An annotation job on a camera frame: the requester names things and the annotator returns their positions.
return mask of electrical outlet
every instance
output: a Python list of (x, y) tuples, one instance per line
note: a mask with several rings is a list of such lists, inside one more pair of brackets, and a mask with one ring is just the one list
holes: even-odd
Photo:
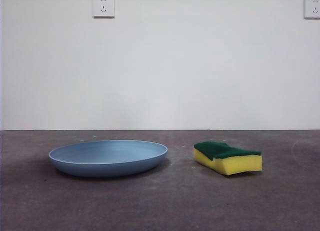
[(304, 0), (304, 18), (320, 19), (320, 0)]
[(115, 0), (92, 0), (94, 18), (114, 18)]

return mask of plate rim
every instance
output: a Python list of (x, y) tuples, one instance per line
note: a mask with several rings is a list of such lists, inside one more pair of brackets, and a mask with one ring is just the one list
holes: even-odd
[[(149, 158), (144, 158), (144, 159), (139, 159), (139, 160), (135, 160), (135, 161), (128, 161), (128, 162), (113, 162), (113, 163), (82, 163), (82, 162), (69, 162), (69, 161), (62, 161), (62, 160), (58, 160), (54, 157), (52, 157), (52, 152), (58, 150), (58, 149), (62, 149), (62, 148), (66, 148), (69, 146), (73, 146), (73, 145), (79, 145), (79, 144), (87, 144), (87, 143), (96, 143), (96, 142), (110, 142), (110, 141), (134, 141), (134, 142), (143, 142), (143, 143), (151, 143), (151, 144), (156, 144), (156, 145), (160, 145), (163, 146), (165, 148), (164, 152), (162, 152), (161, 154), (154, 156), (154, 157), (149, 157)], [(59, 163), (63, 163), (63, 164), (70, 164), (70, 165), (122, 165), (122, 164), (130, 164), (130, 163), (135, 163), (135, 162), (141, 162), (141, 161), (145, 161), (145, 160), (152, 160), (155, 158), (158, 158), (160, 156), (163, 156), (167, 153), (168, 151), (168, 147), (158, 143), (158, 142), (152, 142), (152, 141), (146, 141), (146, 140), (135, 140), (135, 139), (104, 139), (104, 140), (93, 140), (93, 141), (86, 141), (86, 142), (76, 142), (76, 143), (71, 143), (71, 144), (67, 144), (67, 145), (63, 145), (60, 147), (56, 147), (54, 149), (52, 149), (49, 154), (48, 157), (55, 161), (55, 162), (59, 162)]]

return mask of plate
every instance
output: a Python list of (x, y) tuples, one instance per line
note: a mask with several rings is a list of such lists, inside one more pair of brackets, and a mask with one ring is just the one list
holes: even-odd
[(49, 153), (55, 167), (81, 177), (117, 177), (157, 166), (168, 148), (142, 140), (100, 140), (58, 147)]

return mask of gray floor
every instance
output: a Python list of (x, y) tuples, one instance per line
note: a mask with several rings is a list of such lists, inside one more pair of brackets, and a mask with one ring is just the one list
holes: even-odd
[[(53, 148), (91, 140), (168, 147), (147, 172), (80, 178), (57, 171)], [(206, 140), (261, 150), (263, 172), (220, 175), (196, 163)], [(320, 130), (3, 131), (3, 231), (319, 231)]]

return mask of concrete floor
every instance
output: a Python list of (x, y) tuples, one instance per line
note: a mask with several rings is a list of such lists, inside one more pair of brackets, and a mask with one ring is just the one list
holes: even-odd
[[(110, 139), (168, 147), (147, 172), (81, 178), (57, 171), (50, 150)], [(263, 171), (220, 175), (196, 163), (206, 140), (261, 150)], [(2, 131), (3, 231), (319, 231), (320, 130)]]

